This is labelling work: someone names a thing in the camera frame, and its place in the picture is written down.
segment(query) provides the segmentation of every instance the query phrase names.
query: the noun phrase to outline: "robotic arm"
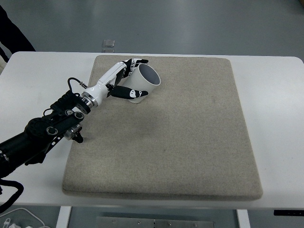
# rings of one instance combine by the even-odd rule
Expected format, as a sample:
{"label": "robotic arm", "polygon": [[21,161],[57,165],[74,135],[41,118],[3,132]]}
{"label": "robotic arm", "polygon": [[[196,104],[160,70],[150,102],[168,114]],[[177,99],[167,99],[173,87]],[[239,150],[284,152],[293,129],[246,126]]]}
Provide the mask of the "robotic arm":
{"label": "robotic arm", "polygon": [[[145,59],[137,58],[119,62],[109,69],[95,86],[90,88],[78,79],[70,78],[68,80],[70,90],[47,109],[52,110],[51,114],[45,115],[46,110],[43,117],[30,120],[24,132],[0,143],[0,185],[19,189],[9,202],[0,206],[0,213],[9,208],[23,191],[21,184],[15,181],[1,180],[2,178],[8,176],[22,164],[42,163],[46,154],[63,137],[82,143],[80,122],[83,121],[84,114],[90,113],[91,108],[101,105],[104,98],[111,95],[124,99],[134,99],[148,94],[146,91],[137,91],[118,85],[121,79],[129,76],[138,64],[147,62]],[[85,88],[81,95],[72,92],[70,85],[72,79],[78,81]]]}

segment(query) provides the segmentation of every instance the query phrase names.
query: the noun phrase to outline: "metal plate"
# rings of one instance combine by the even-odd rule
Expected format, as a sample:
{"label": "metal plate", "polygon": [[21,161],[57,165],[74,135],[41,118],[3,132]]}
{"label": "metal plate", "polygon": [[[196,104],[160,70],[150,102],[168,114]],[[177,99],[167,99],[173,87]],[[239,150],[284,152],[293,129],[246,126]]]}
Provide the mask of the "metal plate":
{"label": "metal plate", "polygon": [[214,228],[213,222],[97,217],[96,228]]}
{"label": "metal plate", "polygon": [[103,46],[103,47],[106,47],[106,48],[113,48],[113,47],[114,47],[114,43],[115,43],[115,40],[112,40],[112,39],[104,39],[104,40],[103,40],[102,46]]}
{"label": "metal plate", "polygon": [[160,220],[156,219],[154,228],[214,228],[213,222]]}
{"label": "metal plate", "polygon": [[146,218],[97,217],[96,228],[154,228],[154,220]]}

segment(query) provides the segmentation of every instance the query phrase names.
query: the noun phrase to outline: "beige mat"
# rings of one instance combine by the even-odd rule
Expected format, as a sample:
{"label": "beige mat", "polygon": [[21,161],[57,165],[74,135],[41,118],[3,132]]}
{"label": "beige mat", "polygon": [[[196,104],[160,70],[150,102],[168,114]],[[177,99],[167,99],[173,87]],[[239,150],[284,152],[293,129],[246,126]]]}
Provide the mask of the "beige mat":
{"label": "beige mat", "polygon": [[[90,86],[126,56],[98,56]],[[83,121],[63,192],[123,199],[254,200],[262,188],[229,60],[139,57],[161,85],[109,97]]]}

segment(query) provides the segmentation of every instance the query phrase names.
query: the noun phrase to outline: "white table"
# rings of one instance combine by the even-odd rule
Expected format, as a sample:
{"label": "white table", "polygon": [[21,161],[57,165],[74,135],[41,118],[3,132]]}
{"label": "white table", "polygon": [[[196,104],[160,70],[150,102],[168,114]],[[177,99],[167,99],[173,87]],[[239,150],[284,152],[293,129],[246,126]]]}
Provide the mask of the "white table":
{"label": "white table", "polygon": [[[88,83],[94,59],[102,54],[53,52],[14,54],[0,75],[0,142],[22,132],[30,119],[41,117],[43,111],[68,90],[69,77],[76,77]],[[231,61],[264,191],[261,199],[158,201],[67,196],[61,191],[61,183],[72,142],[63,139],[49,152],[43,164],[22,165],[5,178],[19,181],[25,187],[16,204],[303,209],[303,62],[295,57],[188,57],[224,57]],[[81,93],[82,89],[75,83],[73,91]],[[14,191],[14,188],[3,187],[0,202],[5,202]]]}

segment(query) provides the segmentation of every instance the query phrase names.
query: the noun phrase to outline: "black robot arm segment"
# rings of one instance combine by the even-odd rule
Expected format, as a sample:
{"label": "black robot arm segment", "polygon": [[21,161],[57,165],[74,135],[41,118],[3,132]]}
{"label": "black robot arm segment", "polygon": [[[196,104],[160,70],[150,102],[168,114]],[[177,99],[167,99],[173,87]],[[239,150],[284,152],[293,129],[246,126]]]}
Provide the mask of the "black robot arm segment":
{"label": "black robot arm segment", "polygon": [[29,121],[24,132],[0,143],[0,178],[6,177],[22,164],[42,163],[46,154],[64,137],[78,143],[81,137],[81,112],[90,112],[80,96],[68,91],[51,105],[51,114]]}

